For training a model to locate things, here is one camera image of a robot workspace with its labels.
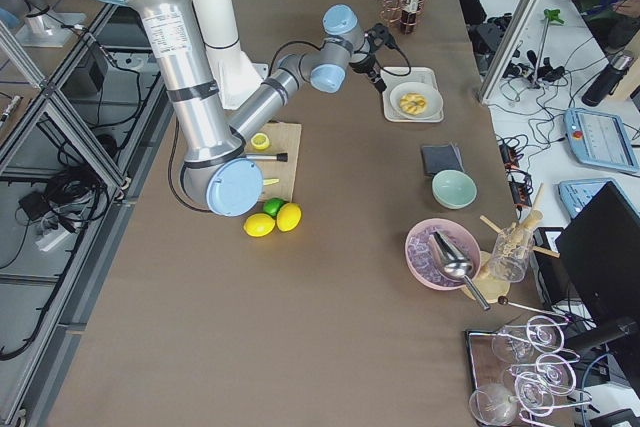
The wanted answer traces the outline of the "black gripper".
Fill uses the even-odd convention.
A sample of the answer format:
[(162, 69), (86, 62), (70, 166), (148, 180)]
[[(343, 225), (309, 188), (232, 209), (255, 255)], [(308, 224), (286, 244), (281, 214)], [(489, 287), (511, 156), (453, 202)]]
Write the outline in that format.
[(375, 76), (375, 57), (374, 56), (365, 56), (360, 61), (350, 62), (349, 66), (357, 74), (363, 74), (363, 75), (366, 75), (367, 77), (372, 77), (369, 79), (370, 84), (380, 94), (384, 93), (385, 90), (387, 89), (387, 85), (381, 76), (374, 77)]

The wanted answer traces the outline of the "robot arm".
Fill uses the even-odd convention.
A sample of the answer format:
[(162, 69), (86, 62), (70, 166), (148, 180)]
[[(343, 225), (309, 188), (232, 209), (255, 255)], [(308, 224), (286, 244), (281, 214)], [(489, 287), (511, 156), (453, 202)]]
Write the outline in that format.
[(240, 48), (231, 0), (99, 1), (138, 13), (187, 143), (182, 189), (218, 215), (258, 202), (263, 175), (245, 145), (303, 84), (334, 93), (354, 71), (385, 89), (371, 35), (343, 4), (325, 13), (318, 51), (285, 56), (261, 77)]

